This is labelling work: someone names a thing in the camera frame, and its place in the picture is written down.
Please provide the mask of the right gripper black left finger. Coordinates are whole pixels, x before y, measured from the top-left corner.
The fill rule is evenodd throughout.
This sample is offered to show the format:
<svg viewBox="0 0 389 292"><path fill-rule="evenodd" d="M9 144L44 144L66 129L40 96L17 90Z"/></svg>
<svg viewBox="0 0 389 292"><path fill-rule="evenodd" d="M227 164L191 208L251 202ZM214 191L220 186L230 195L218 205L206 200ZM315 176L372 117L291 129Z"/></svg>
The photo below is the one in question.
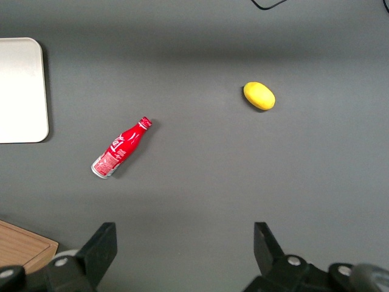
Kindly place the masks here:
<svg viewBox="0 0 389 292"><path fill-rule="evenodd" d="M45 267L47 290L96 291L116 254L116 225L103 223L79 250L57 255Z"/></svg>

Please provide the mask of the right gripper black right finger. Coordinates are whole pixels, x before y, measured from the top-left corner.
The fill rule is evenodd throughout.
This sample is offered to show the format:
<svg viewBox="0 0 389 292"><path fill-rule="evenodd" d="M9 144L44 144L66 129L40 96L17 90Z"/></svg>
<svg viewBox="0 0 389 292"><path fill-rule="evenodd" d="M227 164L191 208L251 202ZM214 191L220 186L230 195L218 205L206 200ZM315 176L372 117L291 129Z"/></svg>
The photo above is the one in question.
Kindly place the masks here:
<svg viewBox="0 0 389 292"><path fill-rule="evenodd" d="M326 272L283 252L265 222L254 224L253 251L261 275L245 291L328 291Z"/></svg>

